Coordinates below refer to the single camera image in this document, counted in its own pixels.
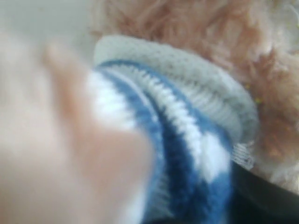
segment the knit fabric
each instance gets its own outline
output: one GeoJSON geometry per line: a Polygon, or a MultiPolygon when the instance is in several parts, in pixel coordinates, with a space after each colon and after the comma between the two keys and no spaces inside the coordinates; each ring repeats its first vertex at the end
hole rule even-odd
{"type": "Polygon", "coordinates": [[[219,223],[233,145],[257,129],[247,92],[198,56],[132,37],[104,37],[95,63],[89,84],[96,112],[109,125],[142,130],[154,145],[144,221],[219,223]]]}

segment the blue and white striped knit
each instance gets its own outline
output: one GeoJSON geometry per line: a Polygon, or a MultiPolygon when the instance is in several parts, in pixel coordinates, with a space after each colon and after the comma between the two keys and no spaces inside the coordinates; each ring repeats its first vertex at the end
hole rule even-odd
{"type": "MultiPolygon", "coordinates": [[[[117,57],[108,58],[107,53],[117,48],[113,49],[105,43],[107,38],[112,42],[133,42],[141,50],[144,45],[155,43],[139,42],[140,40],[124,36],[102,39],[98,43],[96,54],[104,56],[102,59],[98,57],[98,66],[90,79],[91,88],[102,96],[97,98],[95,108],[106,118],[106,122],[123,128],[143,130],[155,147],[156,160],[149,184],[144,221],[175,218],[193,224],[219,223],[232,190],[230,154],[233,145],[253,138],[257,128],[254,103],[246,91],[232,79],[226,78],[229,83],[234,83],[234,87],[225,86],[228,82],[218,85],[224,86],[221,91],[238,90],[232,95],[244,96],[233,102],[223,100],[228,99],[225,97],[230,92],[220,97],[219,103],[223,107],[218,112],[232,111],[233,116],[227,116],[227,119],[240,127],[238,129],[236,125],[237,128],[229,129],[231,124],[225,120],[222,122],[216,115],[211,118],[207,109],[201,110],[204,106],[194,103],[188,92],[184,91],[188,86],[181,88],[168,74],[162,73],[160,66],[155,67],[152,63],[143,61],[138,54],[136,58],[119,54],[123,50],[121,46],[115,52],[117,57]],[[238,105],[240,111],[233,111],[229,108],[231,105],[238,105]],[[249,127],[242,127],[246,123],[250,124],[249,127]]],[[[180,50],[170,46],[161,45],[158,49],[161,50],[162,47],[180,53],[180,50]]],[[[200,57],[192,57],[199,64],[203,61],[208,63],[200,57]]],[[[218,71],[214,65],[210,66],[212,71],[218,71]]],[[[207,88],[204,91],[215,92],[207,88]]],[[[209,99],[205,104],[206,108],[215,102],[214,98],[209,99]]]]}

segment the white knit collar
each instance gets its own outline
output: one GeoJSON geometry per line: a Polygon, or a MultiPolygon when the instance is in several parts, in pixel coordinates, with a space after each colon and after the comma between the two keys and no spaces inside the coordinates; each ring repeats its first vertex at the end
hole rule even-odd
{"type": "Polygon", "coordinates": [[[253,140],[258,129],[256,105],[226,71],[195,54],[166,44],[123,35],[98,41],[94,63],[132,60],[168,77],[203,114],[225,128],[234,143],[253,140]]]}

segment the knitted sweater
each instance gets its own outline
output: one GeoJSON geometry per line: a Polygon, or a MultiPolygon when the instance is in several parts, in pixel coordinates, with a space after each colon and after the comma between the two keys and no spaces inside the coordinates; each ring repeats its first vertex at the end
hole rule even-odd
{"type": "Polygon", "coordinates": [[[141,129],[154,145],[144,221],[219,223],[233,145],[257,130],[248,93],[201,57],[133,37],[105,36],[94,60],[97,113],[119,128],[141,129]]]}

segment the fluffy dog fur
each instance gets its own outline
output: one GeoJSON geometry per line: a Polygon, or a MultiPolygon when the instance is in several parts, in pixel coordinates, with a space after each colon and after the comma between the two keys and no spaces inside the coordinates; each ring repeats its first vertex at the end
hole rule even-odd
{"type": "Polygon", "coordinates": [[[167,43],[228,70],[258,104],[258,168],[289,172],[299,160],[299,58],[275,20],[289,2],[95,0],[92,29],[98,38],[124,34],[167,43]]]}
{"type": "Polygon", "coordinates": [[[101,124],[88,72],[60,46],[0,34],[1,224],[140,222],[150,145],[101,124]]]}

